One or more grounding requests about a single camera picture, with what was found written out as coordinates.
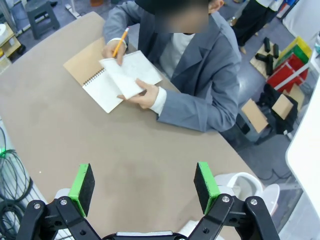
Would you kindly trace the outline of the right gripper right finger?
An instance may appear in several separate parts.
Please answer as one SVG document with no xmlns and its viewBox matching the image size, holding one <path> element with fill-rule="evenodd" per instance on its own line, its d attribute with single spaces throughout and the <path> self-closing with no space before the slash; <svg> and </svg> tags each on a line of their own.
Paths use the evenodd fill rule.
<svg viewBox="0 0 320 240">
<path fill-rule="evenodd" d="M 235 228 L 241 240 L 279 240 L 264 200 L 249 196 L 244 201 L 221 193 L 207 162 L 198 162 L 194 185 L 204 214 L 188 240 L 215 240 L 224 226 Z"/>
</svg>

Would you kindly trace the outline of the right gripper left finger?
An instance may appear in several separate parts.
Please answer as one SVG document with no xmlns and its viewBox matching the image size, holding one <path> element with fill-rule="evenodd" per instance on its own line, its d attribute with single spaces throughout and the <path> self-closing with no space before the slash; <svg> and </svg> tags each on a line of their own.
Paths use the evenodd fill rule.
<svg viewBox="0 0 320 240">
<path fill-rule="evenodd" d="M 28 203 L 16 236 L 17 240 L 54 240 L 60 230 L 69 230 L 75 240 L 99 240 L 87 221 L 95 187 L 89 163 L 81 164 L 67 195 L 49 204 L 42 200 Z"/>
</svg>

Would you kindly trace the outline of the person's right hand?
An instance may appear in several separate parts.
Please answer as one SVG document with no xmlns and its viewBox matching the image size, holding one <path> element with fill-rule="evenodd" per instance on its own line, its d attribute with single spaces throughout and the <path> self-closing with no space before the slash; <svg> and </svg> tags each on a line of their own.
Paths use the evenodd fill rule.
<svg viewBox="0 0 320 240">
<path fill-rule="evenodd" d="M 123 57 L 127 50 L 127 46 L 123 41 L 120 40 L 111 40 L 108 42 L 102 49 L 102 56 L 105 59 L 116 59 L 118 65 L 122 65 Z"/>
</svg>

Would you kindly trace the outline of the person's left hand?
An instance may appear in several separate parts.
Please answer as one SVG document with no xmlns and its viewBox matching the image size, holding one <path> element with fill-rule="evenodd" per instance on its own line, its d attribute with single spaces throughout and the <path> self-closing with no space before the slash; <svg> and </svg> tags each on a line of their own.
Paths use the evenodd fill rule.
<svg viewBox="0 0 320 240">
<path fill-rule="evenodd" d="M 139 87 L 141 87 L 144 90 L 144 92 L 137 94 L 129 99 L 126 99 L 123 95 L 118 95 L 117 98 L 133 104 L 138 104 L 143 109 L 151 108 L 156 102 L 157 96 L 160 91 L 159 87 L 145 83 L 144 81 L 141 81 L 138 78 L 135 82 Z"/>
</svg>

